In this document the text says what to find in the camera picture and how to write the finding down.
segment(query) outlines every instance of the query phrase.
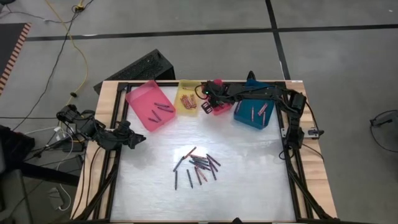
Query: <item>wooden table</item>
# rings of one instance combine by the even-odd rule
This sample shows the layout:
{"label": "wooden table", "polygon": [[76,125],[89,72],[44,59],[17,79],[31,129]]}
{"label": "wooden table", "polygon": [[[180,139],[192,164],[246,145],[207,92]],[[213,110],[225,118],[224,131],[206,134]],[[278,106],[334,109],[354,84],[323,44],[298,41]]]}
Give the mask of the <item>wooden table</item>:
{"label": "wooden table", "polygon": [[[287,88],[296,90],[296,91],[301,92],[304,95],[306,95],[304,84],[302,81],[295,81],[295,80],[289,80],[289,81],[261,80],[261,81],[262,82],[285,82]],[[145,81],[128,81],[128,82],[144,83]],[[158,81],[158,82],[177,82],[177,81]],[[243,81],[243,80],[225,80],[225,82],[245,82],[245,81]],[[119,81],[103,82],[101,94],[99,95],[95,118],[98,121],[104,123],[107,127],[109,127],[109,125],[111,123],[118,83],[119,83]],[[125,93],[122,93],[121,101],[124,101],[124,94]],[[117,117],[118,121],[121,119],[121,116],[122,116],[121,113],[123,111],[123,104],[124,103],[119,104],[118,117]],[[285,126],[287,126],[286,117],[284,117],[284,123],[285,123]],[[301,117],[300,125],[303,128],[313,127],[313,119],[311,116],[311,112],[307,106],[305,107],[303,116]],[[319,146],[319,143],[317,140],[305,139],[303,143],[314,148],[318,152],[320,152],[320,146]],[[98,186],[100,184],[100,175],[101,175],[101,170],[103,167],[105,150],[100,150],[97,153],[97,155],[93,161],[93,166],[90,167],[90,164],[93,160],[93,156],[94,156],[97,148],[98,148],[98,145],[95,142],[90,142],[88,144],[88,148],[87,148],[87,152],[86,152],[87,163],[86,163],[85,169],[82,171],[82,172],[85,172],[85,184],[83,186],[83,184],[82,184],[83,175],[80,175],[80,183],[77,188],[75,202],[73,204],[73,211],[75,211],[76,207],[78,205],[78,202],[80,201],[81,191],[83,190],[83,196],[81,198],[80,206],[77,209],[75,217],[78,216],[84,210],[84,208],[86,207],[86,203],[91,201],[92,197],[97,192]],[[336,217],[335,205],[333,203],[333,198],[331,196],[329,182],[328,182],[328,179],[326,176],[326,170],[323,165],[322,159],[319,157],[319,155],[315,154],[314,152],[312,152],[310,149],[306,148],[305,146],[302,147],[302,149],[300,150],[300,153],[301,153],[301,160],[302,160],[302,164],[303,164],[305,178],[307,181],[308,190],[311,192],[311,194],[314,196],[315,200],[320,204],[320,206],[322,206],[323,209],[329,215]],[[91,183],[90,183],[90,188],[88,188],[90,168],[92,169],[91,170]],[[106,202],[108,199],[108,194],[109,194],[109,189],[103,195],[104,200],[102,200],[102,203],[101,203],[99,218],[105,217]],[[301,216],[303,218],[305,218],[305,217],[307,217],[307,214],[305,211],[304,198],[301,194],[301,191],[298,188],[297,188],[297,195],[298,195],[298,204],[300,207]]]}

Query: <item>black aluminum frame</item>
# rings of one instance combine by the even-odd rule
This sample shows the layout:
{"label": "black aluminum frame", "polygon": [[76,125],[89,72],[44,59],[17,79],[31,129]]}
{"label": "black aluminum frame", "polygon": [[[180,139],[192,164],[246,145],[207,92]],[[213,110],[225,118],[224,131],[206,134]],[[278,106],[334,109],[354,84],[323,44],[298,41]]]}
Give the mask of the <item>black aluminum frame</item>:
{"label": "black aluminum frame", "polygon": [[[286,88],[285,82],[266,82],[266,83],[267,84],[272,84],[272,85],[279,85],[280,87]],[[140,86],[140,85],[142,85],[141,82],[140,83],[119,83],[118,84],[118,89],[117,89],[117,93],[116,93],[116,99],[115,99],[114,108],[113,108],[112,120],[111,120],[111,128],[115,128],[115,126],[116,126],[116,118],[118,117],[118,113],[119,113],[119,106],[120,106],[120,103],[121,103],[122,92],[126,91],[126,94],[127,94],[127,93],[129,93],[131,91],[132,87]],[[176,81],[170,82],[170,83],[160,82],[160,83],[158,83],[158,86],[178,86],[178,81],[176,80]],[[287,95],[284,95],[284,100],[287,101]],[[283,120],[283,116],[282,116],[282,111],[280,110],[280,108],[277,105],[276,105],[275,108],[276,108],[276,112],[277,112],[277,118],[278,118],[278,122],[279,122],[279,127],[283,128],[284,127],[284,120]],[[124,101],[123,112],[122,112],[121,119],[126,119],[127,118],[127,111],[128,111],[128,103],[127,103],[127,101]],[[283,136],[281,136],[281,137],[282,137],[282,146],[284,148],[284,157],[285,157],[286,168],[288,169],[288,165],[291,163],[290,156],[289,156],[289,151],[286,150],[288,148],[288,146],[286,144],[284,144]],[[109,167],[110,154],[111,153],[109,151],[107,151],[106,154],[105,154],[99,185],[102,185],[104,180],[105,180],[105,178],[106,178],[106,173],[107,173],[107,170],[108,170],[108,167]],[[293,154],[294,154],[294,156],[296,158],[295,161],[296,161],[298,174],[299,174],[302,182],[304,183],[304,186],[307,187],[300,151],[299,150],[293,151]],[[116,155],[114,157],[114,163],[113,164],[116,165],[117,169],[116,169],[116,177],[114,178],[114,180],[111,182],[111,185],[109,186],[109,195],[108,195],[108,202],[106,204],[106,215],[105,215],[105,219],[107,219],[107,220],[110,220],[110,218],[111,218],[111,211],[112,211],[113,198],[114,198],[114,190],[115,190],[115,187],[116,187],[116,179],[117,179],[117,174],[118,174],[118,170],[119,170],[120,155],[121,155],[121,147],[116,150]],[[297,195],[295,182],[293,181],[293,179],[289,175],[288,175],[288,178],[289,178],[290,194],[292,196],[294,215],[295,215],[295,219],[296,219],[296,222],[297,222],[299,219],[302,218],[301,213],[300,213],[299,198],[298,198],[298,195]],[[312,213],[311,206],[310,206],[309,202],[307,201],[307,199],[305,197],[304,197],[304,202],[305,202],[305,209],[306,209],[306,213],[307,213],[307,218],[313,218],[313,213]],[[100,206],[101,206],[101,203],[97,204],[97,206],[96,206],[96,208],[94,210],[94,215],[93,215],[93,219],[94,220],[99,218],[98,215],[99,215],[99,212],[100,212]]]}

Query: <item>black crate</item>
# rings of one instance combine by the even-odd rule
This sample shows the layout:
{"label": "black crate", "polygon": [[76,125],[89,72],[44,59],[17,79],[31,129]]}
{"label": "black crate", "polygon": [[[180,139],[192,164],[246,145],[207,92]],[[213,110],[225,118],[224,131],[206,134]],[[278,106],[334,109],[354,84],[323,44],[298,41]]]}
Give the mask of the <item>black crate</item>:
{"label": "black crate", "polygon": [[[173,65],[155,49],[106,80],[175,80],[175,74]],[[94,86],[97,94],[101,87],[102,82]]]}

